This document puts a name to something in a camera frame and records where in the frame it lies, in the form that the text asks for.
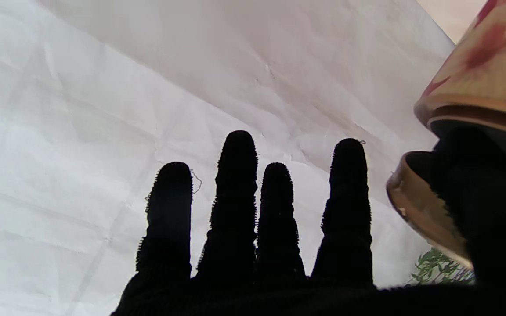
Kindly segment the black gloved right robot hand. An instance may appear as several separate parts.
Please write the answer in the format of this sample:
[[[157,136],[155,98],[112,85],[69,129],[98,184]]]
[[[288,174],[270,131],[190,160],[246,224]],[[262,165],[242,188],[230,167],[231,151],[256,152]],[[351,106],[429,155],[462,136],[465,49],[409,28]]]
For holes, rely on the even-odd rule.
[[[164,165],[147,200],[147,230],[115,316],[415,316],[434,302],[457,315],[506,315],[506,154],[478,128],[458,128],[432,152],[408,157],[444,201],[466,239],[474,285],[413,285],[379,290],[373,282],[371,207],[361,142],[338,142],[330,167],[324,234],[306,276],[284,164],[264,172],[256,216],[257,153],[251,134],[228,134],[217,165],[210,230],[197,275],[190,276],[192,176]]]

